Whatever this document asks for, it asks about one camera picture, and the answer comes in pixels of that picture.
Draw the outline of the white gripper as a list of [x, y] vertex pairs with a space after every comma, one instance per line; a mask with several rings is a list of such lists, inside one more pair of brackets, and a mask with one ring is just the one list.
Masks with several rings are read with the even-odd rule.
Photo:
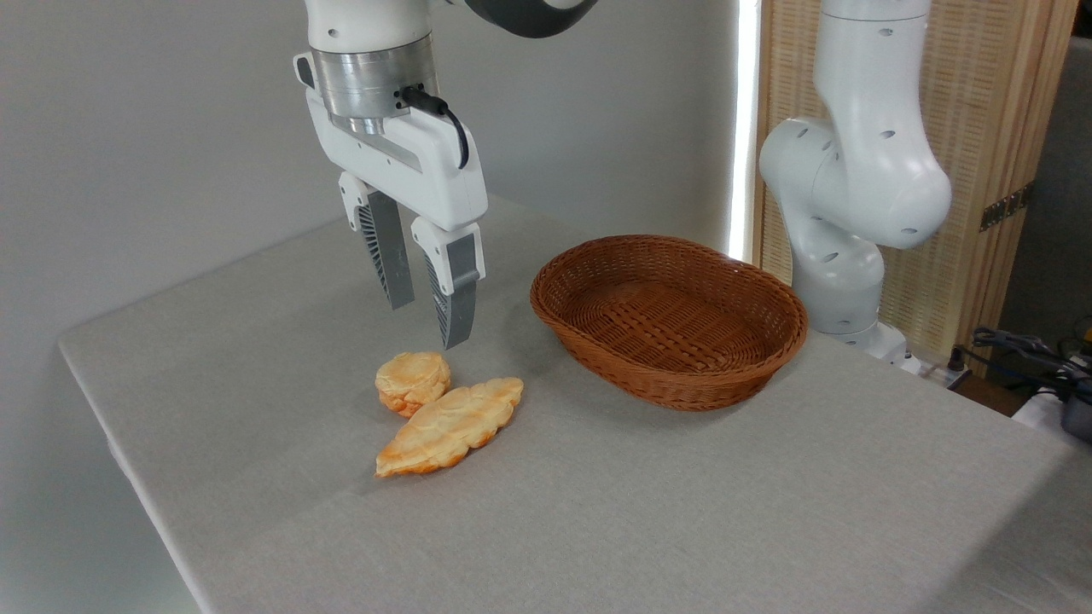
[[475, 222], [488, 209], [472, 133], [465, 133], [468, 162], [461, 168], [456, 128], [446, 119], [410, 109], [385, 118], [382, 135], [355, 135], [331, 121], [314, 88], [305, 88], [305, 101], [328, 160], [344, 170], [340, 198], [351, 228], [365, 240], [387, 303], [397, 310], [415, 299], [401, 203], [422, 215], [410, 229], [425, 256], [442, 345], [449, 350], [467, 341], [477, 283], [486, 278]]

